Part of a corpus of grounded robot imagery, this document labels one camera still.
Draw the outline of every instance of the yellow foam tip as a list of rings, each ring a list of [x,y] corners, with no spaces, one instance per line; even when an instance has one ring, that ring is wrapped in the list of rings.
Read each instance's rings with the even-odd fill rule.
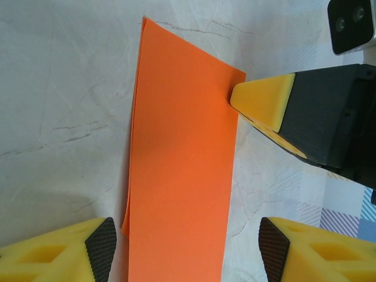
[[[290,241],[281,282],[376,281],[376,244],[286,219],[269,219]]]
[[[105,220],[88,220],[1,248],[0,282],[95,282],[85,241]]]
[[[246,118],[279,132],[295,73],[236,85],[231,105]]]

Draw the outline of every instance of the orange paper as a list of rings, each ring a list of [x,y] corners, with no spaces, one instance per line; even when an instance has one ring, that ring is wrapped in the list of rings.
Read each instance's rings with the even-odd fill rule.
[[[220,281],[245,73],[145,19],[133,104],[129,282]]]

